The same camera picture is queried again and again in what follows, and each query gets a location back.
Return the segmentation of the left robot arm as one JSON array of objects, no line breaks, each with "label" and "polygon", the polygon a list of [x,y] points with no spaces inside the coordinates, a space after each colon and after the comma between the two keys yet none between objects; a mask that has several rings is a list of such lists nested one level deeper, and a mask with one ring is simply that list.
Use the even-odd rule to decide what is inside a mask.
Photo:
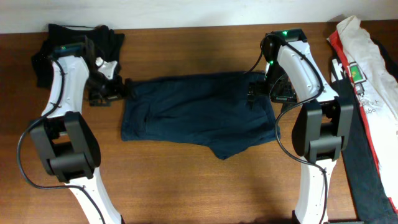
[{"label": "left robot arm", "polygon": [[131,80],[120,77],[118,62],[107,62],[97,51],[85,35],[52,50],[48,103],[20,138],[31,136],[46,173],[59,181],[55,188],[70,190],[90,223],[124,223],[102,181],[100,146],[82,106],[86,91],[91,106],[108,106],[134,94]]}]

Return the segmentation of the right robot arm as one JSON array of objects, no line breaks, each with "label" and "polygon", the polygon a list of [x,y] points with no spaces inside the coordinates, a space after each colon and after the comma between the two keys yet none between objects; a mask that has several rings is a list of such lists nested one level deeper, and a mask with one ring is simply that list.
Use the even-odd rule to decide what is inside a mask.
[{"label": "right robot arm", "polygon": [[302,29],[267,33],[260,43],[267,62],[263,81],[249,85],[248,102],[266,96],[282,104],[276,120],[298,108],[292,129],[294,153],[301,165],[300,192],[292,211],[292,223],[328,223],[330,180],[345,150],[353,116],[353,104],[332,89],[316,65]]}]

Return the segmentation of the navy blue shorts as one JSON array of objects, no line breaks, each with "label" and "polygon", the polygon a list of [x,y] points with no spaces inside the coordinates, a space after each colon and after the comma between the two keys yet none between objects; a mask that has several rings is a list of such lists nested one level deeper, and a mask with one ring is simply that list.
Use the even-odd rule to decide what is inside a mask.
[{"label": "navy blue shorts", "polygon": [[123,141],[170,141],[209,147],[225,160],[274,141],[275,115],[265,97],[248,101],[259,72],[224,72],[137,82],[121,124]]}]

